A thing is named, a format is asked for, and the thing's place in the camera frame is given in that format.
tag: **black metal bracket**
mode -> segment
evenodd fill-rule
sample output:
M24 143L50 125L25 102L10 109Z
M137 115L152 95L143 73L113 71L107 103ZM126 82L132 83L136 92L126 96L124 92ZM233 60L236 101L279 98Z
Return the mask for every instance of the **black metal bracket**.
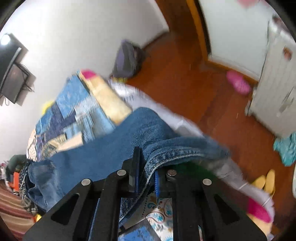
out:
M116 241L121 198L139 193L141 148L107 178L82 180L31 229L24 241ZM225 200L210 179L199 180L170 170L157 171L159 197L173 199L174 241L265 241L263 232Z

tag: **yellow slipper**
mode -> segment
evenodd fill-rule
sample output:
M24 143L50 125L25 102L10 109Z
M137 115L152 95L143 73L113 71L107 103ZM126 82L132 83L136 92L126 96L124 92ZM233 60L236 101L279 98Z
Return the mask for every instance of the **yellow slipper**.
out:
M265 185L265 182L266 182L266 178L265 176L260 176L258 177L253 183L252 185L257 187L258 189L263 189L264 185Z
M275 177L276 177L275 171L273 169L269 170L266 176L264 191L269 193L271 197L273 197L274 192L276 191Z

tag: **baseboard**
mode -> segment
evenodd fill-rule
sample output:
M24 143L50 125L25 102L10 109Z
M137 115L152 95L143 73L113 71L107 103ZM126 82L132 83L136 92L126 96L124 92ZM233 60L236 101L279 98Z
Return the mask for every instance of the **baseboard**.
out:
M159 34L155 35L153 38L149 39L145 44L143 44L142 49L146 50L149 48L149 46L153 45L155 42L157 42L159 39L165 37L166 35L169 35L169 31L162 31Z
M209 65L214 65L220 69L224 69L224 70L234 70L238 73L240 73L244 79L251 85L251 86L256 86L258 84L258 80L256 80L257 78L256 77L250 77L249 75L247 75L246 73L242 73L242 70L241 69L238 69L234 66L230 66L230 65L227 65L226 63L219 63L219 62L216 62L214 59L211 59L211 58L208 58L207 61L206 61L206 64L209 64Z

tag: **teal cloth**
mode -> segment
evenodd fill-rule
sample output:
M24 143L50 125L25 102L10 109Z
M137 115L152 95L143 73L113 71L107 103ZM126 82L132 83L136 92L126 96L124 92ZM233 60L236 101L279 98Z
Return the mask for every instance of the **teal cloth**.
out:
M287 138L277 138L274 141L274 150L279 152L284 166L291 166L296 160L296 132Z

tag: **metal screw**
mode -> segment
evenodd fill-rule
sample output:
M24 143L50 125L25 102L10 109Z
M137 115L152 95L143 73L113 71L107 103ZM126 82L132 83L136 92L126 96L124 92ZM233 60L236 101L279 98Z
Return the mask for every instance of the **metal screw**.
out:
M118 176L124 176L126 174L126 171L125 170L118 170L117 171L117 175Z
M83 185L83 186L87 186L87 185L89 185L91 183L91 181L89 180L89 179L83 179L82 181L81 181L81 184Z
M169 176L176 176L177 172L176 172L176 170L168 170L168 175Z
M203 181L202 181L203 184L205 184L206 186L209 186L212 184L212 181L210 179L207 179L205 178Z

